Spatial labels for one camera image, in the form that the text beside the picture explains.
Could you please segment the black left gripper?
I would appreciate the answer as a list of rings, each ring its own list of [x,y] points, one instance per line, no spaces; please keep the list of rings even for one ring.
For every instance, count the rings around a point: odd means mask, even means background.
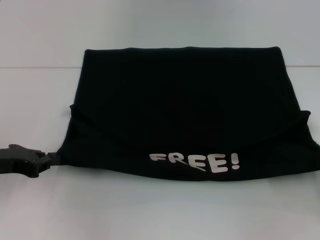
[[[41,150],[10,144],[8,148],[0,150],[0,173],[15,173],[37,178],[40,173],[47,170],[47,156],[50,166],[62,165],[61,156],[57,152],[49,152],[46,155]]]

